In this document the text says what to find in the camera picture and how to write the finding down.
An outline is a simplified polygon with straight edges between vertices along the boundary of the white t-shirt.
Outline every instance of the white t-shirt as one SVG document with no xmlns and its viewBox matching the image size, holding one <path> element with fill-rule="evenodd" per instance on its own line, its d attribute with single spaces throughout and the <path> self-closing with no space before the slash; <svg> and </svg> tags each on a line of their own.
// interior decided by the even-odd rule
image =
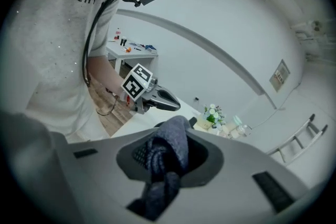
<svg viewBox="0 0 336 224">
<path fill-rule="evenodd" d="M 74 133 L 94 112 L 81 62 L 88 31 L 103 1 L 17 0 L 7 16 L 4 45 L 15 46 L 41 77 L 25 113 L 50 131 Z M 106 55 L 109 22 L 117 4 L 100 17 L 91 36 L 90 57 Z"/>
</svg>

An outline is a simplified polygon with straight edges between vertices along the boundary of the table leg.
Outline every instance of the table leg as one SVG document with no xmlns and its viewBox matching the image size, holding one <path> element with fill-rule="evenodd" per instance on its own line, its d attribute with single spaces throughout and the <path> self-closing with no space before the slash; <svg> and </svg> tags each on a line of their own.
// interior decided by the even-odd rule
<svg viewBox="0 0 336 224">
<path fill-rule="evenodd" d="M 151 59 L 151 61 L 150 61 L 149 66 L 148 66 L 148 70 L 151 71 L 151 72 L 153 72 L 154 58 L 150 58 L 150 59 Z"/>
<path fill-rule="evenodd" d="M 117 58 L 117 60 L 115 61 L 115 71 L 119 74 L 120 73 L 120 66 L 121 66 L 121 59 Z"/>
</svg>

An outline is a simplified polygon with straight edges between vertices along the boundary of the dark blue cloth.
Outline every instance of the dark blue cloth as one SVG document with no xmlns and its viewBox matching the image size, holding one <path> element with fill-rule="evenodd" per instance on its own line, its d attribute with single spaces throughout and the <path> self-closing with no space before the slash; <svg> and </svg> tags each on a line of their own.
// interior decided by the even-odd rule
<svg viewBox="0 0 336 224">
<path fill-rule="evenodd" d="M 145 167 L 152 175 L 141 199 L 128 208 L 149 220 L 156 220 L 179 193 L 181 176 L 188 170 L 189 121 L 175 116 L 164 122 L 146 143 Z"/>
</svg>

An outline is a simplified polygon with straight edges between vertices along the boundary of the small table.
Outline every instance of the small table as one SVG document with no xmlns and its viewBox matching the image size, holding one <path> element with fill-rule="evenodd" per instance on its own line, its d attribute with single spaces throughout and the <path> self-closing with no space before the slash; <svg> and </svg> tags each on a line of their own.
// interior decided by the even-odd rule
<svg viewBox="0 0 336 224">
<path fill-rule="evenodd" d="M 120 46 L 120 40 L 118 41 L 108 41 L 106 50 L 109 54 L 113 55 L 116 58 L 115 63 L 115 70 L 119 74 L 120 67 L 121 67 L 121 61 L 127 60 L 127 59 L 140 59 L 140 58 L 148 58 L 151 59 L 149 70 L 151 71 L 151 66 L 153 63 L 153 59 L 157 57 L 157 54 L 152 54 L 149 51 L 145 50 L 145 48 L 140 48 L 137 46 L 130 45 L 130 43 L 134 43 L 133 41 L 126 42 L 125 46 Z M 123 51 L 123 48 L 131 47 L 131 52 L 125 52 Z"/>
</svg>

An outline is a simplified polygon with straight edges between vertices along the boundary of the black slot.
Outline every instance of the black slot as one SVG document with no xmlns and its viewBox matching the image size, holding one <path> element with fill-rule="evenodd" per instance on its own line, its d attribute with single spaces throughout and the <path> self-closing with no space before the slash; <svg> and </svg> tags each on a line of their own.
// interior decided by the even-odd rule
<svg viewBox="0 0 336 224">
<path fill-rule="evenodd" d="M 166 99 L 166 100 L 169 100 L 169 101 L 171 101 L 171 102 L 175 102 L 174 98 L 172 98 L 172 96 L 171 96 L 169 93 L 167 93 L 166 91 L 158 90 L 157 92 L 158 92 L 157 94 L 158 94 L 161 98 Z"/>
<path fill-rule="evenodd" d="M 272 204 L 276 213 L 280 213 L 294 203 L 289 194 L 268 172 L 255 174 L 252 177 Z"/>
<path fill-rule="evenodd" d="M 98 151 L 94 148 L 87 148 L 86 150 L 76 151 L 73 154 L 77 159 L 79 159 L 79 158 L 83 158 L 83 157 L 92 155 L 94 153 L 98 153 Z"/>
<path fill-rule="evenodd" d="M 315 114 L 313 114 L 312 116 L 310 116 L 309 120 L 313 121 L 315 119 Z"/>
<path fill-rule="evenodd" d="M 327 129 L 328 129 L 328 125 L 326 124 L 325 127 L 323 127 L 323 129 L 322 129 L 322 134 L 324 134 Z"/>
</svg>

